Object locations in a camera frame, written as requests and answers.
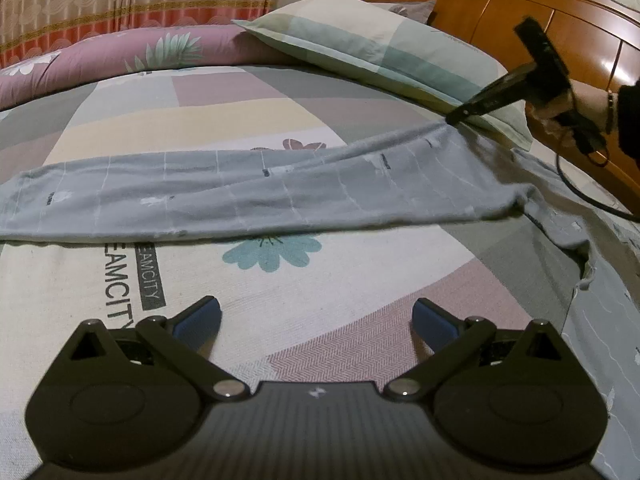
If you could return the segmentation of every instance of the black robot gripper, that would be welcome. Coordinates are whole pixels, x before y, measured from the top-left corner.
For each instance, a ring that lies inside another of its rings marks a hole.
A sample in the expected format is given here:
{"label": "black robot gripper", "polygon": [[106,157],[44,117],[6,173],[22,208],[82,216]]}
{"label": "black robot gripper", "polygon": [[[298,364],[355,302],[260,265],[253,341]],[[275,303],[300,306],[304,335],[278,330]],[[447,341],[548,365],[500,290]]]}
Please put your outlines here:
{"label": "black robot gripper", "polygon": [[346,479],[366,467],[455,478],[425,459],[444,446],[500,474],[600,478],[588,464],[606,407],[546,320],[498,330],[421,298],[412,329],[434,354],[382,394],[369,382],[263,382],[252,395],[196,353],[221,319],[206,296],[135,328],[82,322],[28,403],[44,462],[30,478]]}

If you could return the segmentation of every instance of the green pillowcase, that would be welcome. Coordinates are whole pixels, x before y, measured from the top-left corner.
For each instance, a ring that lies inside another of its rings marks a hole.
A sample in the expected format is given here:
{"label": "green pillowcase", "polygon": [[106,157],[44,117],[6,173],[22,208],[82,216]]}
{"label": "green pillowcase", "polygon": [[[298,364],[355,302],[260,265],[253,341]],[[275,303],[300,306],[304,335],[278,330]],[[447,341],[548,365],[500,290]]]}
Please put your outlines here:
{"label": "green pillowcase", "polygon": [[[302,0],[235,23],[286,54],[440,113],[506,73],[476,47],[361,0]],[[502,133],[525,150],[531,147],[524,102],[469,122]]]}

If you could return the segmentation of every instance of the flower print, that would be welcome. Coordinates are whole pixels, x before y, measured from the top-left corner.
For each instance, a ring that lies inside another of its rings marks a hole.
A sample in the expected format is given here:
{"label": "flower print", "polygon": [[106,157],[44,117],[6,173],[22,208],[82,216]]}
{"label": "flower print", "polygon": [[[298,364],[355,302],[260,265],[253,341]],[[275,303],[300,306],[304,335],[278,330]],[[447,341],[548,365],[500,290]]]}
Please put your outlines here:
{"label": "flower print", "polygon": [[146,44],[146,65],[138,56],[134,56],[134,66],[127,60],[124,66],[127,72],[143,72],[145,70],[159,70],[163,68],[178,68],[199,64],[202,60],[202,46],[198,44],[200,37],[191,38],[190,32],[186,34],[175,34],[169,32],[166,37],[158,40],[155,47]]}
{"label": "flower print", "polygon": [[238,264],[242,270],[259,264],[264,272],[275,272],[280,267],[280,257],[294,267],[306,267],[307,253],[317,253],[321,248],[322,244],[308,235],[250,238],[224,253],[222,261]]}
{"label": "flower print", "polygon": [[14,65],[8,66],[4,70],[0,70],[0,75],[16,75],[20,72],[22,75],[30,74],[33,68],[37,64],[49,64],[60,54],[59,50],[43,54],[42,56],[31,57],[29,59],[22,60]]}
{"label": "flower print", "polygon": [[[282,145],[285,150],[319,150],[321,148],[326,148],[326,144],[324,142],[310,142],[309,144],[302,144],[299,140],[296,139],[284,139],[282,141]],[[252,148],[251,151],[255,150],[266,150],[268,152],[272,152],[271,148]]]}

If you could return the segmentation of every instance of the grey sheet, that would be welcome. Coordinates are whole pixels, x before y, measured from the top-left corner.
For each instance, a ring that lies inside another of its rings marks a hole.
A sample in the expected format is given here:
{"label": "grey sheet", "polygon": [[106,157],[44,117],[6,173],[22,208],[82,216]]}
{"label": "grey sheet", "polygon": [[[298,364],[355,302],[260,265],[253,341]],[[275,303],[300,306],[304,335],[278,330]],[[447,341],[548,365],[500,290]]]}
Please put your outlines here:
{"label": "grey sheet", "polygon": [[628,342],[640,338],[638,242],[572,200],[551,168],[465,127],[435,123],[322,154],[80,160],[16,176],[0,186],[0,203],[0,239],[56,242],[443,224],[522,211],[556,246],[585,261],[562,336],[609,405],[595,463],[606,474],[614,463],[624,478],[640,476],[640,365],[628,354]]}

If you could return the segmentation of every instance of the teal flower print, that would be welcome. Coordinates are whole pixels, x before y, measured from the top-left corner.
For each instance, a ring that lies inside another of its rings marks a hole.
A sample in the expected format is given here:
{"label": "teal flower print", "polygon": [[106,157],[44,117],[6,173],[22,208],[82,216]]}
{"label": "teal flower print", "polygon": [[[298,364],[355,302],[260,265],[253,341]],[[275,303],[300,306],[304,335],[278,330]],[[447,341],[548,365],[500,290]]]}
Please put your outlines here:
{"label": "teal flower print", "polygon": [[306,267],[307,253],[317,253],[321,248],[322,244],[308,235],[250,238],[224,253],[222,261],[238,264],[242,270],[260,264],[264,272],[275,272],[280,267],[281,256],[294,267]]}

